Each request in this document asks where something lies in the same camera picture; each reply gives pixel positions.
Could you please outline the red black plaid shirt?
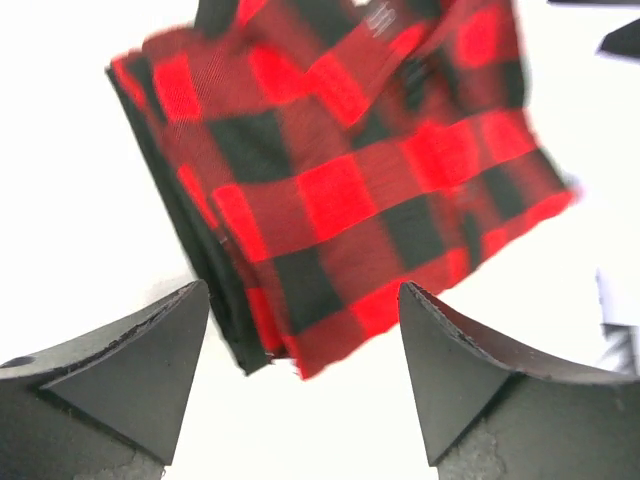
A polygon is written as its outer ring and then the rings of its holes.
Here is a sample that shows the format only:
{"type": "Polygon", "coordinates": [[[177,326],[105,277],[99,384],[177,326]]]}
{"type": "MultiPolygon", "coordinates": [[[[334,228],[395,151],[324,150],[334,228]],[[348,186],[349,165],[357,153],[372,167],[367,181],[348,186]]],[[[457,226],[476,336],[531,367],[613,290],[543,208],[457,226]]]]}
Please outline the red black plaid shirt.
{"type": "Polygon", "coordinates": [[[303,378],[573,198],[509,1],[203,1],[109,66],[303,378]]]}

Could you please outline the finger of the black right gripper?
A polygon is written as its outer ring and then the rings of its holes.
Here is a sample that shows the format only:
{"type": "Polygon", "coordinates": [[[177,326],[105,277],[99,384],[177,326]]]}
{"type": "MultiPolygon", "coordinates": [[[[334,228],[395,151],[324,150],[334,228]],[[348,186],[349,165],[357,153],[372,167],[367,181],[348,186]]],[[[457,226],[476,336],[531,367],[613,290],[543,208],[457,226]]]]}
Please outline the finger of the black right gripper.
{"type": "Polygon", "coordinates": [[[640,59],[640,20],[634,20],[606,34],[598,47],[598,52],[638,61],[640,59]]]}

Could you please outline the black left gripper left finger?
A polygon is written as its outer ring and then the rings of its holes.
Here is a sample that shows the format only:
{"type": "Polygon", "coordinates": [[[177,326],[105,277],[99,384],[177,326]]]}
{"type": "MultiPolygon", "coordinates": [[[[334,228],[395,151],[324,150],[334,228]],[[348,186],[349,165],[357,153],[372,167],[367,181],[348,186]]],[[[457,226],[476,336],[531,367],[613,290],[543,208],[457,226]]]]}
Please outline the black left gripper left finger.
{"type": "Polygon", "coordinates": [[[4,479],[159,479],[173,461],[209,313],[194,281],[1,366],[4,479]]]}

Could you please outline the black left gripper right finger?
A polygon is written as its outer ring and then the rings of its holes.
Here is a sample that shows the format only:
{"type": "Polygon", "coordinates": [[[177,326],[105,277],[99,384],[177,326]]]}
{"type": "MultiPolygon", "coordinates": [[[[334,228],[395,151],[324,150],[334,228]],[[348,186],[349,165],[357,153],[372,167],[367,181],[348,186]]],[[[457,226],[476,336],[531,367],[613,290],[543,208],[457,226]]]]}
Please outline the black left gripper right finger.
{"type": "Polygon", "coordinates": [[[536,350],[414,283],[400,330],[428,463],[442,479],[633,480],[639,381],[536,350]]]}

